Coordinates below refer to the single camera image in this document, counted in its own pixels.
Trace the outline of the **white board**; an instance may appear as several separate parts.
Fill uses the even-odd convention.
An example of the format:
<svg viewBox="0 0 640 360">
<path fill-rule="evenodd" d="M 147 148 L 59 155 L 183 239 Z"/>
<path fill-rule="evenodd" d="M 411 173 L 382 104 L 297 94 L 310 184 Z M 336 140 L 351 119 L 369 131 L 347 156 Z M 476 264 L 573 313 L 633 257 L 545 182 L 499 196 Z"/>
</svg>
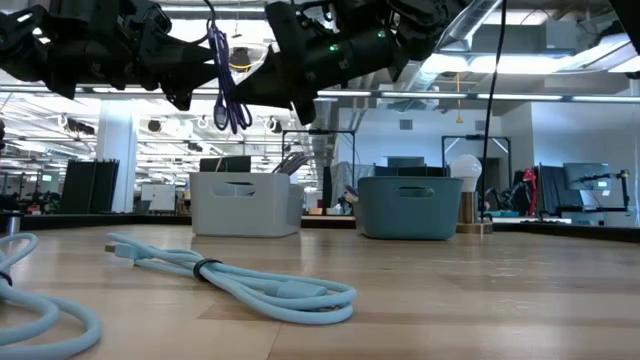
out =
<svg viewBox="0 0 640 360">
<path fill-rule="evenodd" d="M 143 184 L 141 200 L 148 202 L 150 211 L 174 212 L 176 205 L 176 187 L 166 184 Z"/>
</svg>

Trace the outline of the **white building column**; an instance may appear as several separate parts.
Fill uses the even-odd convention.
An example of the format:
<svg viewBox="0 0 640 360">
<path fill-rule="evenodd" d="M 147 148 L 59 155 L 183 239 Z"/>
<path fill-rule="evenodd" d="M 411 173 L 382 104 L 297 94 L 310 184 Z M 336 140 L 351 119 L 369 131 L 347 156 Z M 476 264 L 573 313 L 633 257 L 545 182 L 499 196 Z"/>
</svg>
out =
<svg viewBox="0 0 640 360">
<path fill-rule="evenodd" d="M 119 163 L 112 212 L 131 213 L 134 208 L 139 117 L 129 100 L 100 102 L 96 158 Z"/>
</svg>

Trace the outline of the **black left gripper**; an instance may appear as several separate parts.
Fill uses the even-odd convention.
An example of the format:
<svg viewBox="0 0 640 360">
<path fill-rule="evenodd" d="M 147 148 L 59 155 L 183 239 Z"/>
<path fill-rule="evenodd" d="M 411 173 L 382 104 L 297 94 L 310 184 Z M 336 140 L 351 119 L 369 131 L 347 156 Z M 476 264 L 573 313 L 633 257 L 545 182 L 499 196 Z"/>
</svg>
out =
<svg viewBox="0 0 640 360">
<path fill-rule="evenodd" d="M 169 36 L 151 0 L 50 0 L 29 8 L 29 80 L 66 98 L 80 84 L 162 89 L 178 110 L 219 75 L 210 49 Z M 187 65 L 170 71 L 170 65 Z"/>
</svg>

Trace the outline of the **teal plastic bin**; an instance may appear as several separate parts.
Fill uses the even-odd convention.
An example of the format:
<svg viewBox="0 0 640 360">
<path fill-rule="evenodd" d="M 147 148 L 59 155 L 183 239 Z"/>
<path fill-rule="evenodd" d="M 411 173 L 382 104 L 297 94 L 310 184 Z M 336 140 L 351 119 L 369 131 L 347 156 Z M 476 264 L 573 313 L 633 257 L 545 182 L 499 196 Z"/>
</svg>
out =
<svg viewBox="0 0 640 360">
<path fill-rule="evenodd" d="M 361 178 L 356 224 L 374 239 L 448 240 L 456 234 L 462 186 L 450 177 Z"/>
</svg>

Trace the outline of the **black partition panels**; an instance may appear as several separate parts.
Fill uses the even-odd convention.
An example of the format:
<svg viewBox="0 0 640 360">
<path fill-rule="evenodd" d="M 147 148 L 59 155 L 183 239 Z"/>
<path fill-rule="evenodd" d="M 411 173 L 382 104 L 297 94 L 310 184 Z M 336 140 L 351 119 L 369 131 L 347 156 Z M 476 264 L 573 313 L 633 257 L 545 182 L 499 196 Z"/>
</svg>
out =
<svg viewBox="0 0 640 360">
<path fill-rule="evenodd" d="M 69 161 L 63 182 L 61 214 L 102 214 L 112 208 L 117 160 Z"/>
</svg>

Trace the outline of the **white bulb brass lamp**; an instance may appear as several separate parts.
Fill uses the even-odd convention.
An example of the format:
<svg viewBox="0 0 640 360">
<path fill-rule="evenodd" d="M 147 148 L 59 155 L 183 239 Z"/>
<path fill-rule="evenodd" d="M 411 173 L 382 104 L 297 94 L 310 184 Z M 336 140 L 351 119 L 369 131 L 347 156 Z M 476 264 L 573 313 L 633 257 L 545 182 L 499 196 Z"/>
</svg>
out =
<svg viewBox="0 0 640 360">
<path fill-rule="evenodd" d="M 477 183 L 482 175 L 481 162 L 473 155 L 458 156 L 450 165 L 452 178 L 463 181 L 459 207 L 457 232 L 464 234 L 490 234 L 493 225 L 479 215 Z"/>
</svg>

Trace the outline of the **black background monitor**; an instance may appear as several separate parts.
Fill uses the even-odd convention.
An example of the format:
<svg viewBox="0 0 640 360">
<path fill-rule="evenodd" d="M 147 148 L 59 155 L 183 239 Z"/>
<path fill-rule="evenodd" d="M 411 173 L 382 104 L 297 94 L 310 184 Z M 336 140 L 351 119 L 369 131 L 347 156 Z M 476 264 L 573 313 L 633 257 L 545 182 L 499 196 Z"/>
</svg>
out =
<svg viewBox="0 0 640 360">
<path fill-rule="evenodd" d="M 249 173 L 252 160 L 250 156 L 230 156 L 221 158 L 203 158 L 199 163 L 200 172 Z"/>
</svg>

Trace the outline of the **black metal frame stand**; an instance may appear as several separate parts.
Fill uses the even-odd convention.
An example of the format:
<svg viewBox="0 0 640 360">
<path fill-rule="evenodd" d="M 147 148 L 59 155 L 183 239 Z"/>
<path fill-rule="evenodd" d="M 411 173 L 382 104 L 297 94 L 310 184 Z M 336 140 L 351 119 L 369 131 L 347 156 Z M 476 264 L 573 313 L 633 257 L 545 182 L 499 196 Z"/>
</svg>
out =
<svg viewBox="0 0 640 360">
<path fill-rule="evenodd" d="M 468 135 L 443 135 L 441 137 L 441 162 L 442 172 L 445 176 L 450 175 L 450 167 L 447 163 L 447 153 L 460 141 L 482 141 L 483 143 L 492 142 L 501 148 L 507 154 L 507 175 L 508 184 L 513 182 L 513 161 L 512 161 L 512 142 L 510 137 L 506 136 L 485 136 L 482 134 Z"/>
</svg>

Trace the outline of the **grey background monitor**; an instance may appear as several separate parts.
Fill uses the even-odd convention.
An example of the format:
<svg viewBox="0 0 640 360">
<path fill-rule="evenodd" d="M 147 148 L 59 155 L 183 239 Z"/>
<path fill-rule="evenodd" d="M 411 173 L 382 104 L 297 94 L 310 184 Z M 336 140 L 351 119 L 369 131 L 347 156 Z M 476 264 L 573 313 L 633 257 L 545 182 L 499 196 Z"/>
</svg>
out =
<svg viewBox="0 0 640 360">
<path fill-rule="evenodd" d="M 611 168 L 608 163 L 564 163 L 563 170 L 567 190 L 611 189 Z"/>
</svg>

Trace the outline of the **white plastic bin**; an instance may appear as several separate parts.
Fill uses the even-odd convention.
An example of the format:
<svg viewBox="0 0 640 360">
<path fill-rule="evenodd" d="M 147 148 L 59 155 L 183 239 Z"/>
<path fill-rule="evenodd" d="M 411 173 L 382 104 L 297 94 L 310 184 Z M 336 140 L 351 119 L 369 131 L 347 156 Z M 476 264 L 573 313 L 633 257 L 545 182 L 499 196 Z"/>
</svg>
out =
<svg viewBox="0 0 640 360">
<path fill-rule="evenodd" d="M 286 174 L 197 172 L 190 190 L 197 236 L 280 238 L 301 227 L 304 188 Z"/>
</svg>

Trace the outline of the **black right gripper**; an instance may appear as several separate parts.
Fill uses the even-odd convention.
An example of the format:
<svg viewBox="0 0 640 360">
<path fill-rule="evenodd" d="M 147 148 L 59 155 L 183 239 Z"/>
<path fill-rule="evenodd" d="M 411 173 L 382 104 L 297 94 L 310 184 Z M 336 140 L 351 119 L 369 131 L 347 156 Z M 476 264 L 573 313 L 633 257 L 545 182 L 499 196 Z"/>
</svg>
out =
<svg viewBox="0 0 640 360">
<path fill-rule="evenodd" d="M 308 18 L 281 1 L 268 4 L 265 12 L 278 51 L 269 49 L 264 62 L 235 85 L 236 102 L 293 109 L 300 123 L 309 125 L 316 118 L 317 91 L 380 69 L 396 80 L 408 64 L 387 28 L 336 33 L 309 27 Z"/>
</svg>

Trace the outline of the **black aluminium table frame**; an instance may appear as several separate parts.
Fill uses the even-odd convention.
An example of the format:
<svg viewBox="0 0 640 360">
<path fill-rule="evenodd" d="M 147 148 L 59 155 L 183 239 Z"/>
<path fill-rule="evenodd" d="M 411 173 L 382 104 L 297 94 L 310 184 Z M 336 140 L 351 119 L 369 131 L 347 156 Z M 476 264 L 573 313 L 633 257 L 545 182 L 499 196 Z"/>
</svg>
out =
<svg viewBox="0 0 640 360">
<path fill-rule="evenodd" d="M 21 230 L 53 230 L 81 227 L 116 225 L 180 225 L 190 226 L 186 216 L 152 215 L 25 215 L 21 219 Z M 356 222 L 346 217 L 304 217 L 302 228 L 309 229 L 355 229 Z M 559 223 L 494 223 L 493 232 L 517 232 L 603 241 L 624 242 L 640 245 L 640 228 L 561 225 Z"/>
</svg>

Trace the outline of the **silver ceiling duct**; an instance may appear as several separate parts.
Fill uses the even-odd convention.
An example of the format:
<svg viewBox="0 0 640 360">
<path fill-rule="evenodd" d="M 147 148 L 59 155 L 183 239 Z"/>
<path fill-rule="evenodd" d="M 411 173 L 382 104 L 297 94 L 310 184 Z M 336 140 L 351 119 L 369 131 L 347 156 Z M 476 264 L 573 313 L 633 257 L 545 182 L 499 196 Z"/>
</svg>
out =
<svg viewBox="0 0 640 360">
<path fill-rule="evenodd" d="M 340 107 L 337 102 L 315 102 L 316 119 L 306 125 L 307 133 L 301 135 L 304 151 L 309 158 L 313 174 L 321 179 L 324 168 L 336 160 L 340 138 Z"/>
</svg>

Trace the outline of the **long ceiling light strip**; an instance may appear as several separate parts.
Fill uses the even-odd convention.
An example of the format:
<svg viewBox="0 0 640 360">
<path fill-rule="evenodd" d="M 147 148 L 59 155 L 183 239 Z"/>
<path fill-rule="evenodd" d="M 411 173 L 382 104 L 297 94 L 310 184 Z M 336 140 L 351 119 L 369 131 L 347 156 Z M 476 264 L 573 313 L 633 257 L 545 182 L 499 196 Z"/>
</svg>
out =
<svg viewBox="0 0 640 360">
<path fill-rule="evenodd" d="M 40 85 L 8 85 L 0 84 L 0 92 L 22 94 L 44 94 L 51 92 Z M 160 90 L 145 91 L 142 88 L 131 88 L 123 91 L 115 88 L 88 87 L 77 88 L 76 94 L 81 97 L 97 96 L 129 96 L 133 98 L 164 98 Z M 319 91 L 320 98 L 368 98 L 368 99 L 398 99 L 398 100 L 488 100 L 488 93 L 458 93 L 458 92 L 401 92 L 401 91 L 365 91 L 365 90 L 324 90 Z M 638 104 L 640 96 L 612 96 L 612 95 L 548 95 L 548 94 L 503 94 L 495 93 L 493 99 L 497 101 L 528 101 L 528 102 L 563 102 L 563 103 L 603 103 L 603 104 Z"/>
</svg>

